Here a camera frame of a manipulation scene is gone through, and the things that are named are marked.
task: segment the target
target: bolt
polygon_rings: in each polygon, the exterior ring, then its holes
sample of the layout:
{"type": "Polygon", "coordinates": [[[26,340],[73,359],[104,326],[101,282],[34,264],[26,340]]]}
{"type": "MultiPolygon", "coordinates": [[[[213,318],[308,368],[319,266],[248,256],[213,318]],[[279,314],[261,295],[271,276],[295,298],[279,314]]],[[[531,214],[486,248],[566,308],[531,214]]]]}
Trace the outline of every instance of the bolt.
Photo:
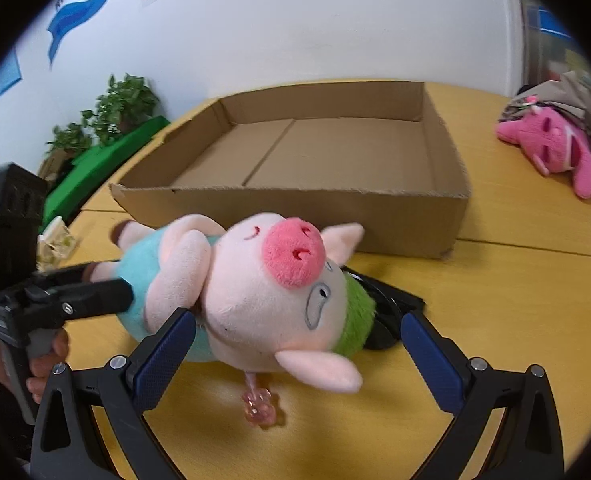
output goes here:
{"type": "Polygon", "coordinates": [[[127,364],[127,358],[124,355],[116,355],[109,361],[109,366],[114,370],[122,368],[125,364],[127,364]]]}
{"type": "Polygon", "coordinates": [[[51,373],[54,375],[60,375],[62,372],[66,370],[66,365],[64,363],[57,363],[51,368],[51,373]]]}
{"type": "Polygon", "coordinates": [[[479,372],[483,372],[489,367],[489,363],[481,357],[474,357],[469,362],[471,363],[471,368],[478,370],[479,372]]]}
{"type": "Polygon", "coordinates": [[[531,373],[536,377],[544,377],[544,368],[540,365],[533,365],[531,366],[531,373]]]}

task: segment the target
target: pink stuffed animal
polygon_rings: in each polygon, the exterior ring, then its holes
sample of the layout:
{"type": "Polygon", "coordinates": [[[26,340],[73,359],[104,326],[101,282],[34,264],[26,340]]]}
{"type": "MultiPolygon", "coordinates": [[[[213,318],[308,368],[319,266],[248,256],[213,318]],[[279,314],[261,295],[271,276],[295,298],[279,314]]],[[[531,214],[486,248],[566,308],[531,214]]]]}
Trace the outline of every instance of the pink stuffed animal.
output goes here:
{"type": "Polygon", "coordinates": [[[179,306],[192,308],[196,339],[186,357],[246,372],[243,399],[255,425],[275,421],[257,372],[287,371],[317,388],[356,392],[362,377],[348,359],[373,325],[375,302],[340,266],[362,239],[359,224],[319,232],[299,218],[262,213],[225,231],[202,215],[153,230],[118,225],[120,262],[92,264],[92,281],[121,277],[134,302],[119,318],[141,340],[179,306]]]}
{"type": "Polygon", "coordinates": [[[521,146],[544,176],[573,170],[573,189],[591,197],[591,149],[585,133],[550,107],[532,105],[517,121],[498,123],[501,140],[521,146]]]}

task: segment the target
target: blue gripper pad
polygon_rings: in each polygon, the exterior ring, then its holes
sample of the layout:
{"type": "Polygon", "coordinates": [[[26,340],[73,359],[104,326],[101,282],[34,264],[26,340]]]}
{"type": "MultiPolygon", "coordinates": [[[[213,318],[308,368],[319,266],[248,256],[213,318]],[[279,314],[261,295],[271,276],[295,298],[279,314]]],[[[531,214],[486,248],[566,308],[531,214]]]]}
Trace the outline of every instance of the blue gripper pad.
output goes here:
{"type": "Polygon", "coordinates": [[[464,406],[460,375],[412,313],[402,318],[400,336],[437,405],[443,412],[457,415],[464,406]]]}
{"type": "Polygon", "coordinates": [[[188,310],[160,339],[133,378],[133,404],[140,412],[154,409],[196,337],[196,320],[188,310]]]}

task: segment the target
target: embroidered eye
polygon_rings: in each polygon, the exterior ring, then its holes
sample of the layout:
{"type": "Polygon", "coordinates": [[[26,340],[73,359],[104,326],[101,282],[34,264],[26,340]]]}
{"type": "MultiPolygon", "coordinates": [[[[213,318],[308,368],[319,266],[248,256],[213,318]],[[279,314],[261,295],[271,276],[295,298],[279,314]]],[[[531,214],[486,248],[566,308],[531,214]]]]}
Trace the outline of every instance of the embroidered eye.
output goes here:
{"type": "Polygon", "coordinates": [[[251,240],[260,234],[260,228],[257,225],[253,226],[253,230],[255,231],[251,236],[247,236],[245,240],[251,240]]]}
{"type": "Polygon", "coordinates": [[[331,289],[325,283],[316,283],[306,301],[305,320],[309,330],[315,330],[320,324],[322,309],[331,297],[331,289]]]}

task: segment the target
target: human hand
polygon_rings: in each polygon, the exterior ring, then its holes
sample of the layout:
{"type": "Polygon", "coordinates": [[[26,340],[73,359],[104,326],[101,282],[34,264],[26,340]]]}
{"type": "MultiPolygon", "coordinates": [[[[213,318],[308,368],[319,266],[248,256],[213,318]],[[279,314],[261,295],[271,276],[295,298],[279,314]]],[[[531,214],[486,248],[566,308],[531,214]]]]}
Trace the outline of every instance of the human hand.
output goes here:
{"type": "MultiPolygon", "coordinates": [[[[47,386],[47,378],[51,373],[51,368],[55,364],[62,362],[69,354],[69,336],[66,330],[60,329],[54,337],[51,345],[51,352],[41,357],[29,360],[29,368],[34,377],[27,379],[27,389],[32,393],[33,400],[40,402],[42,394],[47,386]]],[[[4,369],[2,362],[2,353],[0,352],[0,384],[6,386],[9,390],[12,389],[9,376],[4,369]]]]}

